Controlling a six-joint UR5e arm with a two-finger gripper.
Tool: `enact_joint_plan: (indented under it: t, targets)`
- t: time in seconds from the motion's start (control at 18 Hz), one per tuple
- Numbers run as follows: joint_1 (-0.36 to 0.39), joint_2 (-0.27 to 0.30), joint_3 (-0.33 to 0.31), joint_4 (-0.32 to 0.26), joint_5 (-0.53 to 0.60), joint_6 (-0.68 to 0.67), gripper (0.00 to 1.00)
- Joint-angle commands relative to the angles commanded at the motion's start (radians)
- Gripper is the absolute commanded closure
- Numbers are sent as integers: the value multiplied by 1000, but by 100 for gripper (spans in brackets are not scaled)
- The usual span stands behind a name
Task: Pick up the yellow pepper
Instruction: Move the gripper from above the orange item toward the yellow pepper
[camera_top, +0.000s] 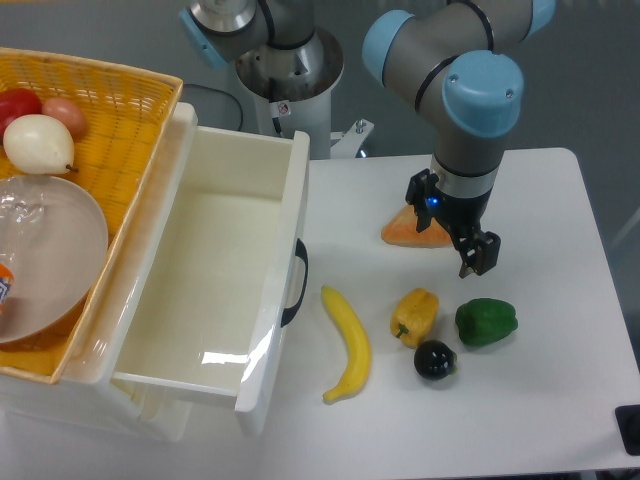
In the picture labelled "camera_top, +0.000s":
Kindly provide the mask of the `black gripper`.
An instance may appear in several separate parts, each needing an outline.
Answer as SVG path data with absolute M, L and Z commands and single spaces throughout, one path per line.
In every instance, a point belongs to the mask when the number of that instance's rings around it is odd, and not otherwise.
M 492 189 L 482 195 L 460 197 L 437 186 L 443 175 L 424 169 L 409 180 L 405 201 L 414 209 L 416 232 L 422 233 L 435 220 L 451 236 L 461 258 L 459 277 L 482 276 L 498 261 L 501 238 L 494 232 L 481 230 Z

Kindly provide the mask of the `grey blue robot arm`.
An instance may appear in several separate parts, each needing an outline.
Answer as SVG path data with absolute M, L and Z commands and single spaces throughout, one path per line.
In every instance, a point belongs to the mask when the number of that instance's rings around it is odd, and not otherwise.
M 451 1 L 422 19 L 389 11 L 365 35 L 367 71 L 436 131 L 431 164 L 410 179 L 405 198 L 418 231 L 437 223 L 447 232 L 462 275 L 494 268 L 501 245 L 481 218 L 521 110 L 524 78 L 506 50 L 554 12 L 551 1 Z M 329 156 L 331 94 L 344 59 L 311 2 L 194 1 L 179 18 L 206 64 L 234 67 L 261 133 L 304 132 L 313 158 Z

